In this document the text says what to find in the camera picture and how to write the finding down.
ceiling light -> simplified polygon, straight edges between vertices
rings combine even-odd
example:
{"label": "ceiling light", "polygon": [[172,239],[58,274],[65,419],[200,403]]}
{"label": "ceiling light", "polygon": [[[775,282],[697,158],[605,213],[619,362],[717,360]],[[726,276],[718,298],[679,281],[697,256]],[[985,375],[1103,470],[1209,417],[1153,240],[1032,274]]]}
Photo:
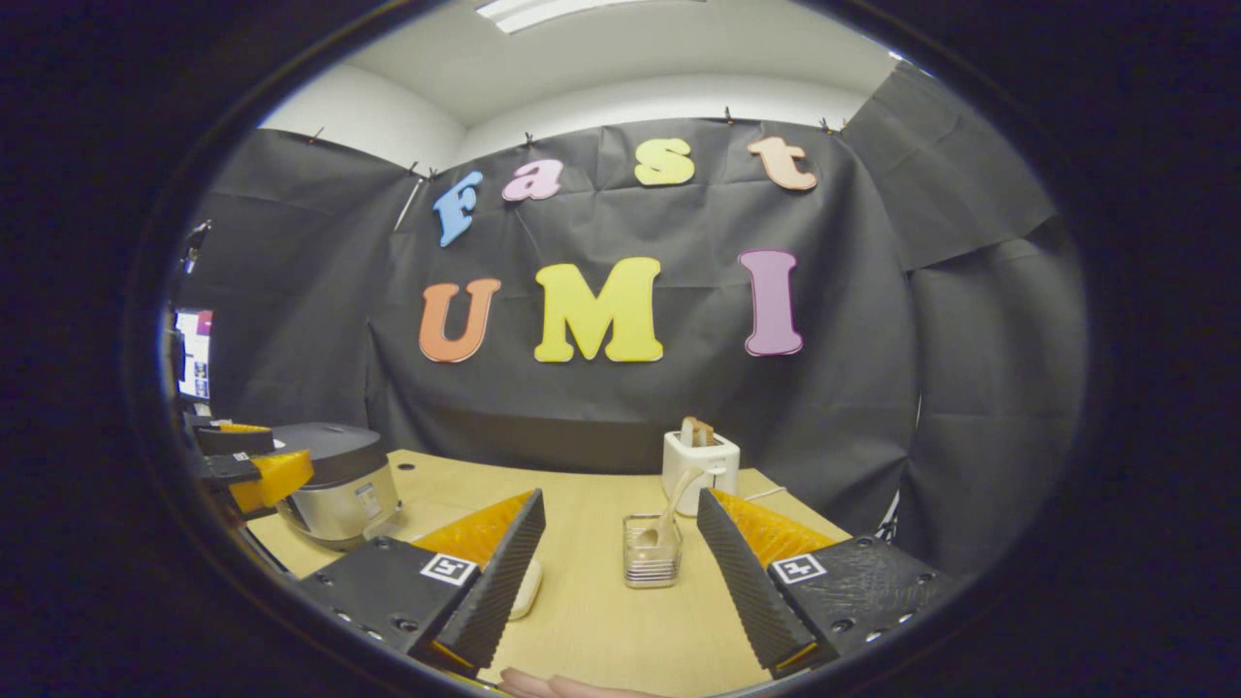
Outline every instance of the ceiling light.
{"label": "ceiling light", "polygon": [[[495,26],[500,27],[501,31],[513,34],[547,20],[555,20],[556,17],[563,17],[565,15],[585,10],[607,7],[608,5],[652,1],[654,0],[494,0],[475,11],[495,22]],[[689,1],[705,2],[706,0]]]}

blue letter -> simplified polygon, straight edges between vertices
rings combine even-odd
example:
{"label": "blue letter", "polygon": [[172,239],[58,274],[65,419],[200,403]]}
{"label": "blue letter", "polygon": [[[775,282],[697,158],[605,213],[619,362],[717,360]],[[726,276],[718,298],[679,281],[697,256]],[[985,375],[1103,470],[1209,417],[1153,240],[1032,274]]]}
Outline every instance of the blue letter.
{"label": "blue letter", "polygon": [[444,235],[439,237],[441,247],[448,247],[448,243],[465,232],[474,220],[465,215],[465,211],[474,210],[474,204],[478,202],[474,186],[480,181],[483,173],[474,170],[436,201],[433,207],[439,211],[439,220],[444,224]]}

silver rice cooker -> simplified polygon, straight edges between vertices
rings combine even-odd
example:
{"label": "silver rice cooker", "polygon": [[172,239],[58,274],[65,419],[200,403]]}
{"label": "silver rice cooker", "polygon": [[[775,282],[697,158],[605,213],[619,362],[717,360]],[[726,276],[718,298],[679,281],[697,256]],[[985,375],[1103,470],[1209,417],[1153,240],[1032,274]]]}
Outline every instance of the silver rice cooker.
{"label": "silver rice cooker", "polygon": [[273,427],[272,437],[276,453],[310,451],[314,477],[276,509],[315,542],[347,550],[401,509],[379,433],[308,422]]}

white wall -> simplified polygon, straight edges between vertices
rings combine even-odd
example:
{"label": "white wall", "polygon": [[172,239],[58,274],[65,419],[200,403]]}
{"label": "white wall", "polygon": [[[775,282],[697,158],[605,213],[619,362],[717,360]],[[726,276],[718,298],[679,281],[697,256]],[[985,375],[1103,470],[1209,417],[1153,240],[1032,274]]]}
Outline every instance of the white wall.
{"label": "white wall", "polygon": [[272,112],[259,128],[292,130],[370,153],[408,168],[457,163],[465,128],[442,109],[370,71],[338,65]]}
{"label": "white wall", "polygon": [[526,142],[602,124],[678,117],[769,119],[839,129],[869,94],[750,76],[669,76],[620,82],[545,99],[500,114],[465,133],[457,163]]}

orange letter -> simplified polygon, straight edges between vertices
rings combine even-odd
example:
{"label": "orange letter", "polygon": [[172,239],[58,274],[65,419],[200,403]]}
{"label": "orange letter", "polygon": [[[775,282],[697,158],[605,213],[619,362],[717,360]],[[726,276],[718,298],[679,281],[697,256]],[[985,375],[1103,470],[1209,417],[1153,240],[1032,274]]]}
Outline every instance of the orange letter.
{"label": "orange letter", "polygon": [[814,189],[814,185],[819,184],[818,178],[813,173],[798,171],[797,165],[793,163],[793,158],[804,158],[805,150],[802,150],[797,145],[788,145],[783,138],[773,135],[756,140],[747,145],[746,150],[761,156],[763,159],[763,168],[767,169],[767,176],[772,178],[772,181],[784,189],[805,191]]}
{"label": "orange letter", "polygon": [[444,337],[448,302],[459,289],[455,283],[437,283],[422,292],[427,302],[422,310],[422,327],[418,328],[418,347],[432,361],[455,364],[478,351],[486,332],[486,313],[491,307],[491,294],[500,289],[500,282],[494,278],[479,278],[465,286],[465,292],[470,297],[465,332],[460,339],[448,339]]}

